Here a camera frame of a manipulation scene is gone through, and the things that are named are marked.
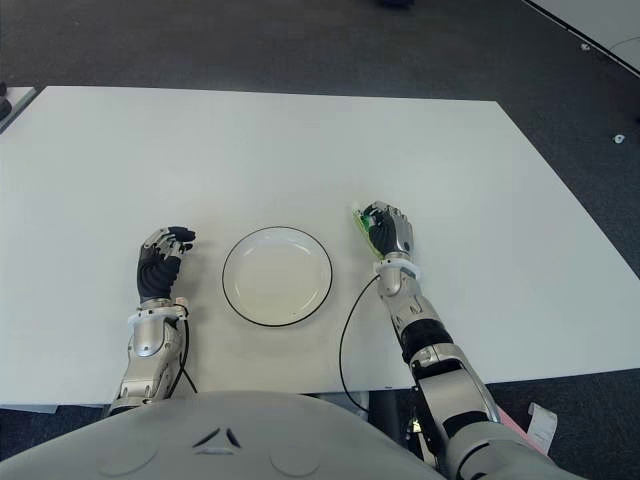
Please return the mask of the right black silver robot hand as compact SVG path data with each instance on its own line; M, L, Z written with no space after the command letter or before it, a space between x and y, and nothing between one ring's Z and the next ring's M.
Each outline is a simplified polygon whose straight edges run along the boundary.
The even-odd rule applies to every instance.
M413 227L397 207L376 201L358 213L360 225L374 252L410 259L414 250Z

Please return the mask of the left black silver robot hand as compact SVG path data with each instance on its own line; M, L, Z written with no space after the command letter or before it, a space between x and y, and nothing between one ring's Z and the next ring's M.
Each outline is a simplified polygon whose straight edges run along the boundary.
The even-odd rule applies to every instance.
M183 256L193 248L194 231L180 226L160 228L141 245L136 270L140 303L170 299Z

